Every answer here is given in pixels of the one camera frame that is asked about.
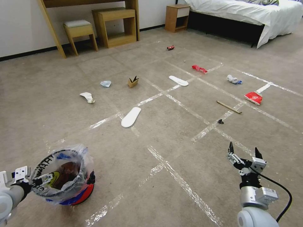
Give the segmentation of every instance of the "trash bin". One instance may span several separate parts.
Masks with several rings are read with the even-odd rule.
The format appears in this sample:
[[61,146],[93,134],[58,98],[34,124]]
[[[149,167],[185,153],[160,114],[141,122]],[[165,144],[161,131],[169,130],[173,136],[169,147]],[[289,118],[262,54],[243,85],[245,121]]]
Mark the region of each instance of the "trash bin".
[[53,179],[49,183],[33,187],[33,192],[48,202],[76,205],[84,202],[94,189],[93,160],[83,144],[48,155],[35,168],[31,180],[50,173]]

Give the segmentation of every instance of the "wooden nightstand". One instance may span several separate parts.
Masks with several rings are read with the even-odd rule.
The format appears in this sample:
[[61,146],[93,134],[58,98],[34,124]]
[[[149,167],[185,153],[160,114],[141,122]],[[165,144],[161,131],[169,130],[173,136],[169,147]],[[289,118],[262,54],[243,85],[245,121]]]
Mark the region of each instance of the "wooden nightstand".
[[189,5],[169,5],[166,7],[165,29],[178,32],[187,28]]

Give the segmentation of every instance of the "trash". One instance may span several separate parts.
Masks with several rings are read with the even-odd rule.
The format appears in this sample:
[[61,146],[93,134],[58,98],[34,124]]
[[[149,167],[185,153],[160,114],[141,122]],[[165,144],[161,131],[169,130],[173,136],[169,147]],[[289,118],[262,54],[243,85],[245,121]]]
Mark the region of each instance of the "trash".
[[83,144],[67,146],[48,155],[37,165],[31,179],[44,174],[52,174],[52,180],[34,186],[33,192],[54,204],[78,204],[94,188],[93,161]]
[[193,65],[192,68],[195,69],[195,70],[197,70],[198,72],[201,71],[204,74],[207,73],[207,70],[205,68],[201,68],[200,66]]
[[180,78],[177,78],[175,76],[169,76],[169,79],[171,79],[172,81],[176,82],[177,84],[181,85],[181,86],[187,86],[188,82],[185,80],[182,80]]
[[167,47],[167,50],[173,50],[175,48],[175,46],[169,46]]
[[141,108],[139,107],[132,108],[131,111],[129,111],[129,113],[122,119],[121,126],[124,128],[132,126],[135,123],[140,111]]
[[227,75],[227,80],[233,84],[242,84],[242,80],[238,80],[236,77],[232,75]]
[[95,100],[92,98],[92,94],[89,92],[83,92],[80,94],[81,96],[83,96],[84,98],[86,98],[88,103],[94,103]]
[[226,104],[224,104],[224,103],[222,103],[222,102],[220,102],[218,100],[217,100],[217,103],[221,104],[222,106],[225,106],[226,108],[228,108],[228,109],[230,109],[230,110],[232,110],[232,111],[234,111],[234,112],[236,112],[238,114],[242,113],[242,112],[240,112],[240,111],[238,111],[238,110],[236,110],[236,109],[234,109],[234,108],[232,108],[232,107],[230,107],[230,106],[228,106],[228,105],[226,105]]
[[129,78],[129,80],[128,80],[128,86],[129,86],[130,88],[136,86],[136,85],[138,84],[138,80],[139,80],[139,78],[137,78],[137,76],[135,76],[135,78],[134,78],[133,80],[131,80],[131,79]]
[[103,87],[109,87],[111,85],[111,81],[109,81],[109,80],[101,81],[100,84]]
[[254,104],[256,104],[256,105],[258,105],[258,106],[261,104],[262,98],[263,98],[262,95],[259,94],[259,93],[257,93],[256,91],[254,91],[254,92],[249,92],[249,93],[247,93],[246,95],[244,95],[244,97],[245,97],[247,100],[253,102]]

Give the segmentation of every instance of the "white bedsheet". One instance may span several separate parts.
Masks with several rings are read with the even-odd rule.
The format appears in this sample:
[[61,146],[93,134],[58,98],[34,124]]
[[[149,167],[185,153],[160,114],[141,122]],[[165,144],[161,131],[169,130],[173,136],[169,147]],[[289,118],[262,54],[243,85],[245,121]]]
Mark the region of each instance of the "white bedsheet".
[[261,6],[235,0],[185,0],[196,12],[251,24],[264,24],[257,48],[278,35],[296,30],[302,15],[300,2],[279,0],[279,6]]

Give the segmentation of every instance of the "robotic arm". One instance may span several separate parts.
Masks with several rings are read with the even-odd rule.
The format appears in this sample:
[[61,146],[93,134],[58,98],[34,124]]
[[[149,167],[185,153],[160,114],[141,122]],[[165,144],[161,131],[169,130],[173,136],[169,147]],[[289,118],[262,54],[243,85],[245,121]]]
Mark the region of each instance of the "robotic arm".
[[276,220],[268,213],[269,203],[278,200],[277,192],[260,185],[259,175],[265,167],[266,161],[255,148],[255,156],[251,161],[239,158],[234,154],[232,142],[229,144],[227,158],[238,169],[241,175],[241,206],[237,222],[239,227],[279,227]]
[[17,168],[13,173],[0,172],[0,226],[7,224],[32,187],[49,183],[53,178],[52,174],[45,174],[30,181],[30,175],[31,169],[27,166]]

